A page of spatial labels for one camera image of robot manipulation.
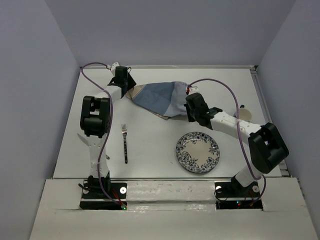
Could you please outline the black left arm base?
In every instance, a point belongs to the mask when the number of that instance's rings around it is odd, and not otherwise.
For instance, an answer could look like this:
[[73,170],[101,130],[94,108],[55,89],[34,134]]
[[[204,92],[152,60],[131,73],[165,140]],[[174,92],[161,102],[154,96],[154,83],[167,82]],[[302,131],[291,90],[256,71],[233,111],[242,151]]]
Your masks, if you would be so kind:
[[128,183],[111,181],[109,177],[94,178],[89,176],[79,183],[81,197],[79,207],[82,210],[119,210],[128,209]]

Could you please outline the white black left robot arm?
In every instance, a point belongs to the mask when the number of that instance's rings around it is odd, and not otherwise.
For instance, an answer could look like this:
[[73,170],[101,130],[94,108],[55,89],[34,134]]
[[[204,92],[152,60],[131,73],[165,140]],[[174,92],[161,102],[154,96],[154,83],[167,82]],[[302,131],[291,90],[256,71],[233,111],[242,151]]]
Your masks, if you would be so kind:
[[111,66],[112,79],[107,86],[100,86],[81,70],[82,75],[101,90],[95,96],[85,96],[82,100],[80,128],[84,132],[89,147],[91,179],[98,179],[93,191],[104,198],[110,194],[110,170],[106,159],[106,143],[113,122],[114,102],[122,99],[136,82],[130,75],[131,68],[117,62]]

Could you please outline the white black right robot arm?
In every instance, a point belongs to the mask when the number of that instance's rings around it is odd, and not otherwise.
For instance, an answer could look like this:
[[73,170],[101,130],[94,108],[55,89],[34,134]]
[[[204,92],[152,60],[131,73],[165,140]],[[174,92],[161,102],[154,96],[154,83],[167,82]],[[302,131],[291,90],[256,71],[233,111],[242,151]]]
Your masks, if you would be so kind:
[[244,157],[246,166],[231,179],[230,190],[235,196],[246,193],[252,182],[269,174],[289,155],[277,127],[270,122],[259,125],[241,120],[238,103],[232,116],[220,108],[209,108],[203,96],[196,92],[186,97],[185,106],[189,121],[237,138],[242,150],[243,144],[248,145],[250,159]]

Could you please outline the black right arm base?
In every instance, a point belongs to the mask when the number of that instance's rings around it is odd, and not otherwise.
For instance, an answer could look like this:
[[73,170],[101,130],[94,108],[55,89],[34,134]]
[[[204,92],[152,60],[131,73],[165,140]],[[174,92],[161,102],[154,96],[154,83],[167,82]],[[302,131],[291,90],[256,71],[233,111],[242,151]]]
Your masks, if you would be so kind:
[[233,177],[230,181],[215,182],[214,187],[217,210],[263,209],[257,181],[243,187]]

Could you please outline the blue patchwork cloth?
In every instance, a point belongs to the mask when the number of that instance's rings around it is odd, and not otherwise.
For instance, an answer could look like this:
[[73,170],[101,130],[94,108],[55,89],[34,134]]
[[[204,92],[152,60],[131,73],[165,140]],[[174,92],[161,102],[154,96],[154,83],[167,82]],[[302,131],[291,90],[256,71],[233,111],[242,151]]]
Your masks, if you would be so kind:
[[185,107],[188,84],[182,81],[136,85],[126,96],[134,104],[163,119],[186,116]]

